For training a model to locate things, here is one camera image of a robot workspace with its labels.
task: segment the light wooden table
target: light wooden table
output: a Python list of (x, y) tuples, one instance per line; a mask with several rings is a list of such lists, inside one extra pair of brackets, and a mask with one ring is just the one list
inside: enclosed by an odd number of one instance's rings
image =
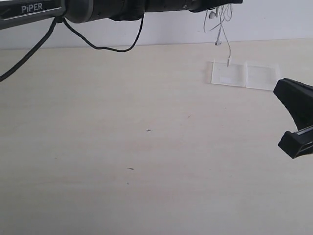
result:
[[(232, 45), (313, 83), (313, 40)], [(313, 156), (277, 147), (295, 125), (273, 93), (207, 82), (226, 56), (39, 51), (0, 84), (0, 234), (311, 235)]]

